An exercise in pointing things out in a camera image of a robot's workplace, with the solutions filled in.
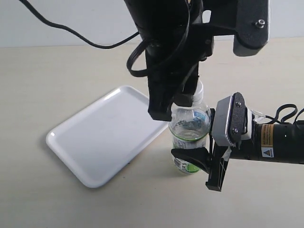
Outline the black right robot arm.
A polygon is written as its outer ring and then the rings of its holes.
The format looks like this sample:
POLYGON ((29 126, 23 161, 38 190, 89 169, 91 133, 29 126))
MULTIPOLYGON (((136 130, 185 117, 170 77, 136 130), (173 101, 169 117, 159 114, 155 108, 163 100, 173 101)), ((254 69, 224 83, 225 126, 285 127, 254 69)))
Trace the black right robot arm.
POLYGON ((231 159, 303 164, 304 122, 298 118, 303 112, 295 108, 281 120, 278 116, 269 116, 268 123, 253 122, 251 138, 240 141, 234 147, 219 146, 210 137, 209 149, 172 149, 171 153, 206 172, 209 175, 206 182, 209 190, 221 191, 231 159))

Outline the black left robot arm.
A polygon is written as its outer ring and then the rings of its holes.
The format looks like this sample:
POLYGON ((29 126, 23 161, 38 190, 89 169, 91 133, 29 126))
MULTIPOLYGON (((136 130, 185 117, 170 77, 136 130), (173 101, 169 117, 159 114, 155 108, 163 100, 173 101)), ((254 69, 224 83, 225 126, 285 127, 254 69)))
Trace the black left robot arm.
POLYGON ((171 120, 171 106, 191 106, 199 62, 213 53, 213 39, 235 28, 235 0, 128 0, 126 6, 142 38, 126 66, 147 77, 148 113, 171 120))

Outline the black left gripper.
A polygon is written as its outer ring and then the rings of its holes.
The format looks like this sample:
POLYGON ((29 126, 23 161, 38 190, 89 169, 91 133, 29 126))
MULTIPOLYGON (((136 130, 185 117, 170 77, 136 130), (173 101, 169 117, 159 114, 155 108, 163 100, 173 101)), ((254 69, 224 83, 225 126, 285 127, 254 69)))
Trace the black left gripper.
POLYGON ((139 1, 139 53, 146 52, 148 113, 171 120, 171 106, 191 107, 199 80, 199 61, 211 52, 210 40, 233 30, 236 0, 139 1))

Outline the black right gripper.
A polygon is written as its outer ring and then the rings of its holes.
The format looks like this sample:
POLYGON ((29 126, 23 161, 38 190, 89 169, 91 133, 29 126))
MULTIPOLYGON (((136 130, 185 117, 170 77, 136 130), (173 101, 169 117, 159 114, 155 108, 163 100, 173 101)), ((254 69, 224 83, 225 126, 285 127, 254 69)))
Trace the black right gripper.
POLYGON ((206 186, 209 190, 221 192, 230 157, 230 148, 218 146, 212 137, 215 109, 211 108, 209 130, 209 152, 205 147, 195 149, 171 149, 171 154, 189 162, 209 174, 206 186))

